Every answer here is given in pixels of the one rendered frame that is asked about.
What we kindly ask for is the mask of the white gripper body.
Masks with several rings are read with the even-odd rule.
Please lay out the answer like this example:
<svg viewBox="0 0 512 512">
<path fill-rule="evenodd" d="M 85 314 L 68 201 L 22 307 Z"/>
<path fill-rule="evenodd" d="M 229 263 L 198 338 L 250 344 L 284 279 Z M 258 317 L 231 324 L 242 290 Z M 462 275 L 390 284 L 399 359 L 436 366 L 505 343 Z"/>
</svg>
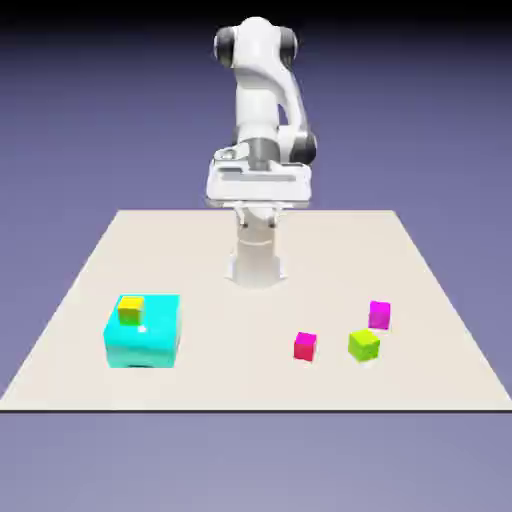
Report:
<svg viewBox="0 0 512 512">
<path fill-rule="evenodd" d="M 206 198 L 216 207 L 237 204 L 302 205 L 312 196 L 312 171 L 303 164 L 269 162 L 270 169 L 251 170 L 247 160 L 213 160 Z"/>
</svg>

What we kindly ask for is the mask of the small pink cube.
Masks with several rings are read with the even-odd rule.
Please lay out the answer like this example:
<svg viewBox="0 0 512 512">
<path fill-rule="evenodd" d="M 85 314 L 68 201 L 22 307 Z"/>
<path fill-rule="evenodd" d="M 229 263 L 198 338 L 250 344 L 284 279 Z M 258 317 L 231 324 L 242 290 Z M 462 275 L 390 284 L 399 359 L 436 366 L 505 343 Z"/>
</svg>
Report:
<svg viewBox="0 0 512 512">
<path fill-rule="evenodd" d="M 295 359 L 312 362 L 316 350 L 317 335 L 307 332 L 298 332 L 294 341 Z"/>
</svg>

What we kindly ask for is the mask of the small magenta cube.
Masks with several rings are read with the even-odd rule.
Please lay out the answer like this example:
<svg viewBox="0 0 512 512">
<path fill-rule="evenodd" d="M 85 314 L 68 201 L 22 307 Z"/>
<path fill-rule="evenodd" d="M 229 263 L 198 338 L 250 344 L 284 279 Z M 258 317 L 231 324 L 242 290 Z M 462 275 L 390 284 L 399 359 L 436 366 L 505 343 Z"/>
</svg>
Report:
<svg viewBox="0 0 512 512">
<path fill-rule="evenodd" d="M 370 329 L 388 330 L 391 321 L 391 304 L 389 302 L 370 302 L 368 327 Z"/>
</svg>

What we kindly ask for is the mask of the small yellow cube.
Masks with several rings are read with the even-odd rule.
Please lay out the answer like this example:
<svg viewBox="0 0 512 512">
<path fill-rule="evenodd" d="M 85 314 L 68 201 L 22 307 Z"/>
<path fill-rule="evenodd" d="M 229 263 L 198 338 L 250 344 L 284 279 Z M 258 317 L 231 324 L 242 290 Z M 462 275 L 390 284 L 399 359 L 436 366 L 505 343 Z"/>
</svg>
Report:
<svg viewBox="0 0 512 512">
<path fill-rule="evenodd" d="M 117 304 L 117 315 L 121 325 L 140 326 L 144 319 L 143 296 L 123 295 Z"/>
</svg>

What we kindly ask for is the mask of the small lime green cube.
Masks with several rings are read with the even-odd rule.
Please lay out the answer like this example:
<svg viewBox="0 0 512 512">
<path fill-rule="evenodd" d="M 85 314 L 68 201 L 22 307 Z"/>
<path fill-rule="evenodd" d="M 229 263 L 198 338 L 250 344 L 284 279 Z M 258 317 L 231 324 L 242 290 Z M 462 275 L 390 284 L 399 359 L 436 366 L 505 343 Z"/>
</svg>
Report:
<svg viewBox="0 0 512 512">
<path fill-rule="evenodd" d="M 354 331 L 349 334 L 348 352 L 358 362 L 376 359 L 379 348 L 380 339 L 369 329 Z"/>
</svg>

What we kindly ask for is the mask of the large cyan box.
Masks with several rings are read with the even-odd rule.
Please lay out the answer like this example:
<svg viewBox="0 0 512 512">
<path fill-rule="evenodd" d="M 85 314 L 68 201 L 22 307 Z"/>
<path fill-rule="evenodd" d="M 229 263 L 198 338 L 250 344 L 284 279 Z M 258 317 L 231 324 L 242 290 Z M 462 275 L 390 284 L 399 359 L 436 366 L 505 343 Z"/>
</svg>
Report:
<svg viewBox="0 0 512 512">
<path fill-rule="evenodd" d="M 143 296 L 140 326 L 121 325 L 117 304 L 123 295 Z M 181 336 L 181 296 L 123 294 L 117 298 L 103 331 L 106 359 L 111 368 L 172 368 Z"/>
</svg>

